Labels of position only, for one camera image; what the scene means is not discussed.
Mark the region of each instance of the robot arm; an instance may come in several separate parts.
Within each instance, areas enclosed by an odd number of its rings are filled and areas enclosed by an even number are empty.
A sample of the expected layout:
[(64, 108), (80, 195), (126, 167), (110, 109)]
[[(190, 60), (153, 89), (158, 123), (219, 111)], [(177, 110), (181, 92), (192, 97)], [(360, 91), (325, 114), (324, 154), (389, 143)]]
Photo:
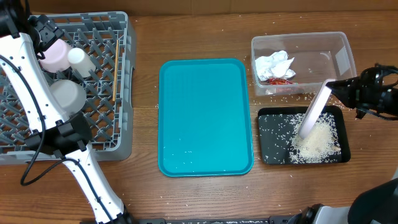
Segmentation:
[[(360, 76), (347, 80), (327, 83), (331, 93), (346, 107), (357, 109), (357, 118), (362, 119), (366, 113), (383, 119), (398, 119), (398, 82), (384, 85), (383, 79), (388, 75), (397, 74), (398, 68), (376, 64), (365, 69)], [(381, 115), (386, 113), (394, 117)]]
[[(36, 150), (21, 184), (29, 185), (63, 163), (90, 202), (97, 223), (133, 223), (133, 217), (113, 192), (92, 153), (91, 129), (86, 119), (81, 113), (69, 117), (50, 91), (37, 61), (37, 58), (44, 58), (42, 52), (63, 32), (46, 16), (32, 16), (28, 20), (30, 12), (24, 12), (19, 1), (0, 1), (0, 10), (3, 12), (0, 16), (0, 66), (29, 120), (32, 135), (25, 143)], [(24, 182), (40, 152), (54, 154), (61, 160), (33, 180)]]
[(308, 207), (287, 224), (398, 223), (398, 178), (359, 195), (350, 207)]

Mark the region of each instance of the wooden chopstick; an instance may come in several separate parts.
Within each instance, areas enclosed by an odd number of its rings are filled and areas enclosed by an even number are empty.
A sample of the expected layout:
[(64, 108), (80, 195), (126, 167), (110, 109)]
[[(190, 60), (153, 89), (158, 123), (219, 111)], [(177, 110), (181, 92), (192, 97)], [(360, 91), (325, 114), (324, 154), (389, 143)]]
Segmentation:
[(114, 57), (114, 74), (113, 74), (113, 97), (116, 101), (116, 88), (118, 87), (118, 65), (119, 65), (119, 39), (116, 41), (116, 55)]

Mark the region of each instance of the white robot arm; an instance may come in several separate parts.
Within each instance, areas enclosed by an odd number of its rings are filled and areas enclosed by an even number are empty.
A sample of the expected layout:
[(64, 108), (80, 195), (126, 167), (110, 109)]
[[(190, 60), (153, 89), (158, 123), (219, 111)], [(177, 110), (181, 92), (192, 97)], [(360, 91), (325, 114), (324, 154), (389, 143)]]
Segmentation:
[[(32, 135), (25, 143), (31, 150), (36, 150), (21, 184), (29, 185), (63, 163), (75, 176), (90, 202), (97, 223), (132, 223), (134, 219), (113, 192), (92, 153), (90, 126), (82, 114), (69, 117), (60, 106), (37, 61), (37, 57), (40, 58), (37, 53), (49, 48), (62, 36), (62, 31), (45, 16), (33, 17), (29, 23), (20, 22), (25, 19), (27, 22), (28, 16), (21, 13), (20, 2), (2, 3), (1, 10), (5, 17), (0, 21), (0, 26), (4, 28), (0, 29), (0, 66), (15, 89), (29, 120)], [(32, 28), (32, 24), (38, 24), (39, 30)], [(40, 152), (55, 154), (61, 160), (33, 180), (24, 182)]]

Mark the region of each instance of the wooden table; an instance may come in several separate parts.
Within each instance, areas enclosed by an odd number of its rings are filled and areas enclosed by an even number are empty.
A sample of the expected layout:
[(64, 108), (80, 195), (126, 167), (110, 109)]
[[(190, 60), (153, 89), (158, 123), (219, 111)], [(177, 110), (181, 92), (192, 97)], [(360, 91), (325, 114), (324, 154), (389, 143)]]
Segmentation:
[[(367, 115), (355, 120), (343, 109), (352, 158), (346, 164), (267, 166), (259, 158), (256, 112), (269, 106), (305, 106), (310, 101), (255, 97), (248, 87), (254, 157), (244, 176), (173, 179), (157, 166), (159, 68), (186, 58), (234, 57), (251, 68), (251, 39), (259, 35), (343, 31), (358, 73), (375, 62), (398, 65), (396, 11), (312, 12), (222, 16), (132, 17), (137, 32), (133, 74), (132, 154), (102, 162), (114, 191), (136, 218), (247, 218), (289, 215), (314, 203), (351, 205), (365, 190), (391, 179), (398, 164), (398, 126)], [(35, 164), (30, 178), (51, 162)], [(25, 166), (0, 167), (0, 223), (78, 223), (93, 212), (71, 173), (59, 166), (37, 183), (21, 187)]]

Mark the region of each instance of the plastic scoop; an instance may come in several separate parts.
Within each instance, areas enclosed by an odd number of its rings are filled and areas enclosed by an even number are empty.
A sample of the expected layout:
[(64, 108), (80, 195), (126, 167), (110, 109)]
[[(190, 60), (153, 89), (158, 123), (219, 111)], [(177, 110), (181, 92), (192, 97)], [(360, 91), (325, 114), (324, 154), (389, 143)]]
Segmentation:
[(311, 133), (311, 130), (314, 124), (317, 122), (319, 115), (321, 115), (321, 112), (328, 102), (331, 93), (331, 89), (326, 86), (326, 83), (333, 81), (335, 81), (335, 79), (329, 78), (323, 82), (321, 90), (317, 93), (308, 107), (300, 129), (298, 130), (298, 135), (301, 138), (305, 139)]

